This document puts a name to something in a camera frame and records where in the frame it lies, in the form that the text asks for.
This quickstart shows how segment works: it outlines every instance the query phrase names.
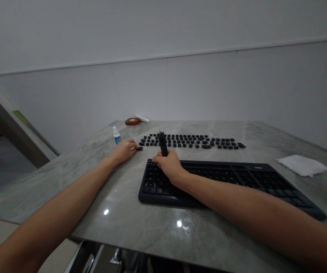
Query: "gray marble tabletop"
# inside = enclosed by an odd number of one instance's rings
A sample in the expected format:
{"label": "gray marble tabletop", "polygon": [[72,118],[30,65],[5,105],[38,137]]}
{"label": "gray marble tabletop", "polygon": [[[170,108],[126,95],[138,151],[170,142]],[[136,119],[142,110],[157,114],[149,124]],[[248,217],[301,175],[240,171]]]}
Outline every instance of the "gray marble tabletop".
{"label": "gray marble tabletop", "polygon": [[[327,214],[327,172],[313,178],[300,177],[275,161],[299,154],[327,166],[325,149],[262,122],[154,121],[126,126],[118,121],[1,192],[0,219],[22,223],[95,166],[115,147],[112,126],[117,126],[123,139],[133,138],[137,142],[159,130],[167,134],[235,138],[247,148],[175,149],[183,160],[268,163]],[[302,270],[213,211],[140,203],[138,192],[146,161],[157,151],[157,147],[145,146],[116,168],[71,236],[231,272]]]}

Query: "white wall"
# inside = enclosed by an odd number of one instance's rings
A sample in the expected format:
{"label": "white wall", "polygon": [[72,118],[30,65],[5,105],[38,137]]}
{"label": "white wall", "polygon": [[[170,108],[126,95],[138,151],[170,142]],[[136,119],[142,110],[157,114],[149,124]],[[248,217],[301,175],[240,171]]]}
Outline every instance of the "white wall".
{"label": "white wall", "polygon": [[114,120],[262,120],[327,148],[327,42],[0,75],[60,152]]}
{"label": "white wall", "polygon": [[0,74],[327,40],[327,0],[0,0]]}

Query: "black keyboard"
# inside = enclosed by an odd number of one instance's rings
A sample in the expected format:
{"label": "black keyboard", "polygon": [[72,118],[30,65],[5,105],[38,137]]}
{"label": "black keyboard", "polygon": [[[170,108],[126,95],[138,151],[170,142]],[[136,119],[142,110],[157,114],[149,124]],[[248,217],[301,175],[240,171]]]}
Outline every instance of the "black keyboard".
{"label": "black keyboard", "polygon": [[[181,160],[189,173],[237,184],[271,194],[301,209],[319,221],[325,213],[268,164]],[[176,188],[151,159],[147,160],[138,199],[142,203],[207,208],[188,193]]]}

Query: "hand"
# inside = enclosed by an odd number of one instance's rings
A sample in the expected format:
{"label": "hand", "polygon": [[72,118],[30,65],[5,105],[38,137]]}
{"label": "hand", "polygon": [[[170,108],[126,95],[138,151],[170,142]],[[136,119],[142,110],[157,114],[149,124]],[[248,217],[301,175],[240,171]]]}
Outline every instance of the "hand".
{"label": "hand", "polygon": [[163,157],[160,150],[152,161],[157,163],[171,183],[177,187],[189,175],[181,166],[178,154],[174,150],[168,150],[167,157]]}
{"label": "hand", "polygon": [[113,162],[114,165],[119,165],[134,155],[134,153],[139,148],[140,147],[133,139],[123,140],[118,143],[108,158]]}

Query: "white cloth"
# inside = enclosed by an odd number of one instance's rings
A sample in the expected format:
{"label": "white cloth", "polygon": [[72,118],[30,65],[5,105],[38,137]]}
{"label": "white cloth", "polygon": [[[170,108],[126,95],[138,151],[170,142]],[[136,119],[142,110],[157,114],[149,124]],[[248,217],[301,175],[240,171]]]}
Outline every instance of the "white cloth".
{"label": "white cloth", "polygon": [[327,171],[327,167],[322,163],[301,155],[291,155],[276,161],[301,176],[313,177],[314,174]]}

